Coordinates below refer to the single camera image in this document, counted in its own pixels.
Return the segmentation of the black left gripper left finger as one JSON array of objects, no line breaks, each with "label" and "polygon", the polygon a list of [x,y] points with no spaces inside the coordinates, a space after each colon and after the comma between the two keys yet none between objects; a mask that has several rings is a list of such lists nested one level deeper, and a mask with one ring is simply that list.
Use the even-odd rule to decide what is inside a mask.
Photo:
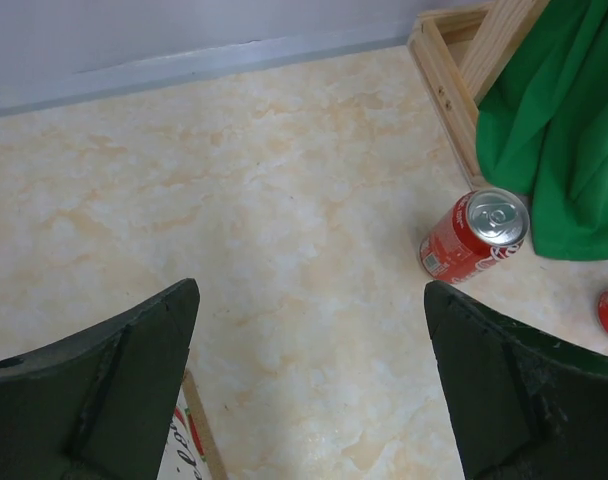
[{"label": "black left gripper left finger", "polygon": [[0,361],[0,479],[156,478],[199,303],[183,279]]}]

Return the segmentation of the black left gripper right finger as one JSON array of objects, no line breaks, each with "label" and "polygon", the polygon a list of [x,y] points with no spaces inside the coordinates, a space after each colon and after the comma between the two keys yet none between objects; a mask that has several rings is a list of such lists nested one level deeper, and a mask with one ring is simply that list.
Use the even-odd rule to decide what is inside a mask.
[{"label": "black left gripper right finger", "polygon": [[424,310],[465,478],[608,479],[608,356],[441,281]]}]

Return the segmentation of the burlap canvas bag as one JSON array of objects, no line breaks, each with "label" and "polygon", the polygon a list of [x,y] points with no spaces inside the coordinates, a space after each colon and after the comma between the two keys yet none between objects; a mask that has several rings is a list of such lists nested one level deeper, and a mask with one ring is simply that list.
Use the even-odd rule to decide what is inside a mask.
[{"label": "burlap canvas bag", "polygon": [[157,478],[228,478],[189,369],[184,372]]}]

